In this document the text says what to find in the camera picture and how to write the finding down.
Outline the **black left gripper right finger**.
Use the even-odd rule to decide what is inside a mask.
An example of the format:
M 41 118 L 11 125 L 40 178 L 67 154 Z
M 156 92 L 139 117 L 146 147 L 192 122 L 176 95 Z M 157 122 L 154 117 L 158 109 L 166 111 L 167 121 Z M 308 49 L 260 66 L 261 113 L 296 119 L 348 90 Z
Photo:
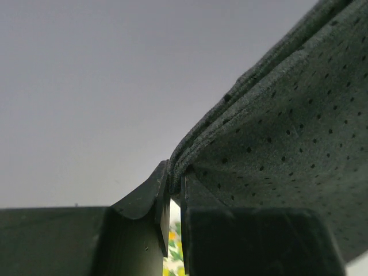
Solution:
M 320 215 L 300 208 L 228 207 L 195 175 L 181 179 L 188 275 L 345 275 Z

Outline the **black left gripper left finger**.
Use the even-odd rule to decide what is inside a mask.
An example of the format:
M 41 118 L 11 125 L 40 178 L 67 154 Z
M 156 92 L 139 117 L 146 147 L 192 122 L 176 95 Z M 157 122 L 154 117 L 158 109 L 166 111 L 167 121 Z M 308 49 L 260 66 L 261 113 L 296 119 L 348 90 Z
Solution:
M 112 206 L 1 210 L 1 274 L 161 275 L 168 255 L 167 162 Z

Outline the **lemon print skirt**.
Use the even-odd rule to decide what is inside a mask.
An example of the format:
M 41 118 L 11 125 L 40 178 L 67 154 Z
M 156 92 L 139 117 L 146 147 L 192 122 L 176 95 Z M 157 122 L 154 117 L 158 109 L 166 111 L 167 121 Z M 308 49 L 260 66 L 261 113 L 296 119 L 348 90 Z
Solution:
M 181 223 L 170 224 L 168 234 L 168 257 L 163 259 L 162 276 L 185 276 L 181 242 Z

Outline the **black skirt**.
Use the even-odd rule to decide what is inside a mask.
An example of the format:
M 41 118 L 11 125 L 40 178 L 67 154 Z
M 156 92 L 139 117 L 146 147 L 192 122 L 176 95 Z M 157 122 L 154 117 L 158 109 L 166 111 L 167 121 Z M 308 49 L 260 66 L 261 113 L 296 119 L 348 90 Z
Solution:
M 302 207 L 346 262 L 367 251 L 367 2 L 319 1 L 191 129 L 181 177 L 228 206 Z

